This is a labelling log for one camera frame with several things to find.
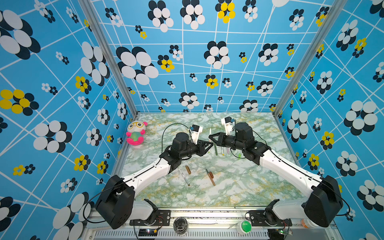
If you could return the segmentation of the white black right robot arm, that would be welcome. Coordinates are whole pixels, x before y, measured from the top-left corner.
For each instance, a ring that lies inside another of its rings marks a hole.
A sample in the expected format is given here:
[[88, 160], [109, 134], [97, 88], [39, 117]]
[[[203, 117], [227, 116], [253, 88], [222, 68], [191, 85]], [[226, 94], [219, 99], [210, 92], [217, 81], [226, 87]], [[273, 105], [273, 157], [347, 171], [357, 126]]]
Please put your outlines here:
[[331, 176], [321, 177], [289, 162], [266, 143], [256, 141], [255, 132], [247, 123], [235, 124], [233, 129], [234, 135], [227, 130], [209, 138], [219, 147], [242, 151], [247, 160], [274, 172], [303, 194], [301, 199], [273, 200], [265, 208], [265, 221], [276, 225], [286, 219], [303, 219], [327, 228], [344, 205], [337, 180]]

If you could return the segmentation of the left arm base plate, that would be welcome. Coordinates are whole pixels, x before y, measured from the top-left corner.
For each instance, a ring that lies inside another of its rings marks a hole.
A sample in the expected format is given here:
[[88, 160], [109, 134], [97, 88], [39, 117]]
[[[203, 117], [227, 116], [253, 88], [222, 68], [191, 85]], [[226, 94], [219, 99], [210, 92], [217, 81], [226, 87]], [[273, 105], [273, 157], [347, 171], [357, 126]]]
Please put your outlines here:
[[130, 220], [130, 226], [146, 226], [146, 227], [161, 227], [169, 226], [171, 219], [170, 210], [157, 210], [154, 211], [147, 219], [144, 220]]

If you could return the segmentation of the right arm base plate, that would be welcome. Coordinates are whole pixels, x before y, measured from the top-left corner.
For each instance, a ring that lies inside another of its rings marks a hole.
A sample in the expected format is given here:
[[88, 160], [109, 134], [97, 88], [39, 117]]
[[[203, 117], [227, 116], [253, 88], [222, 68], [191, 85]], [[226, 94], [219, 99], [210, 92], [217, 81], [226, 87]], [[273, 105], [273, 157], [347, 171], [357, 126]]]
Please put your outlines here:
[[245, 218], [247, 221], [251, 222], [253, 227], [291, 227], [291, 219], [281, 220], [278, 219], [273, 213], [262, 211], [262, 210], [252, 210], [246, 212]]

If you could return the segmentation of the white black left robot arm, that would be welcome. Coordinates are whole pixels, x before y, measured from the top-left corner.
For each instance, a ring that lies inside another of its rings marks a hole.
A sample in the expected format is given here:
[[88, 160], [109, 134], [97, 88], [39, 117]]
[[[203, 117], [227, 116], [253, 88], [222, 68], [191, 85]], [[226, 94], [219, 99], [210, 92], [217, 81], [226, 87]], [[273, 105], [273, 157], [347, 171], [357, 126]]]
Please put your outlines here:
[[194, 155], [204, 156], [213, 145], [212, 142], [190, 140], [186, 133], [176, 134], [172, 145], [149, 166], [122, 178], [112, 176], [95, 204], [96, 211], [113, 230], [134, 220], [155, 223], [158, 207], [148, 199], [136, 201], [136, 196], [157, 179], [176, 170], [182, 161]]

